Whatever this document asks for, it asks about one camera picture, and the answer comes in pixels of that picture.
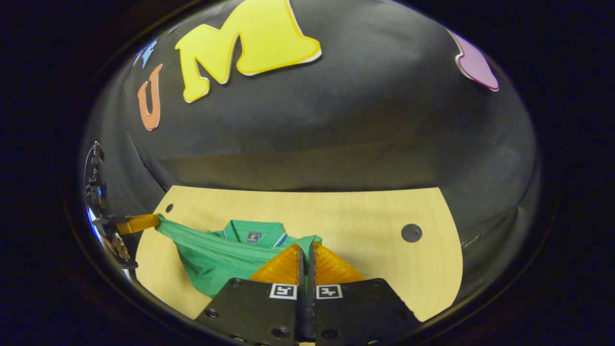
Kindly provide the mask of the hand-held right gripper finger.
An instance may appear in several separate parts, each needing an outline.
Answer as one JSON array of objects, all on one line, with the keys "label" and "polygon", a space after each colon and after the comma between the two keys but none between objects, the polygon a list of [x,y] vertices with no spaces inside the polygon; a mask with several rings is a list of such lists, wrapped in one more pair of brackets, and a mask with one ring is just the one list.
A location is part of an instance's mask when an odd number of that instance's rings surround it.
[{"label": "hand-held right gripper finger", "polygon": [[303,337],[305,255],[292,245],[254,280],[231,278],[196,322],[242,346],[296,346]]},{"label": "hand-held right gripper finger", "polygon": [[364,280],[316,243],[309,249],[307,308],[307,338],[317,346],[392,346],[421,324],[386,280]]}]

